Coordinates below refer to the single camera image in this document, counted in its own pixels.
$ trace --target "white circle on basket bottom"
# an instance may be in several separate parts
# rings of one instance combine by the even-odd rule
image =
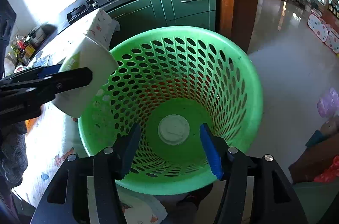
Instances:
[[[164,143],[179,145],[189,136],[189,123],[183,116],[168,115],[159,123],[158,134]]]

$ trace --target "purple plastic bag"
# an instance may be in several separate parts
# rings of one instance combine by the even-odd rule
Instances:
[[[337,91],[331,87],[329,92],[319,99],[317,107],[321,117],[332,117],[339,108],[339,95]]]

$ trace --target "silver screw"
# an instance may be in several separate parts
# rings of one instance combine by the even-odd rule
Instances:
[[[111,148],[111,147],[106,147],[105,149],[104,149],[104,153],[105,154],[111,154],[113,152],[113,149]]]
[[[236,154],[238,152],[238,149],[236,147],[229,147],[228,152],[231,154]]]
[[[26,89],[26,92],[30,92],[30,91],[33,91],[33,90],[35,90],[36,89],[36,87],[31,87],[31,88],[29,88],[29,89]]]
[[[269,162],[273,161],[272,155],[266,154],[264,158],[265,158],[266,161],[269,161]]]
[[[68,155],[67,160],[71,162],[71,161],[74,161],[76,158],[77,156],[75,154],[71,154],[71,155]]]

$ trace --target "glossy floor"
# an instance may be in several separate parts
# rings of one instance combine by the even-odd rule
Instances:
[[[309,13],[281,0],[259,0],[248,55],[263,87],[264,110],[248,155],[271,154],[285,174],[325,119],[317,102],[339,89],[339,58],[307,26]],[[195,224],[213,223],[224,183],[216,183],[200,205]],[[251,203],[252,181],[247,195]],[[245,208],[243,219],[250,215]]]

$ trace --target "metal handle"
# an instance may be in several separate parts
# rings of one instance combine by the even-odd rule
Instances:
[[[182,0],[181,3],[188,3],[188,2],[193,2],[193,1],[198,1],[198,0],[187,0],[187,1]]]
[[[114,17],[113,19],[120,18],[120,17],[124,16],[125,14],[126,14],[126,13],[123,13],[123,14],[121,14],[121,15],[118,15],[118,16]]]

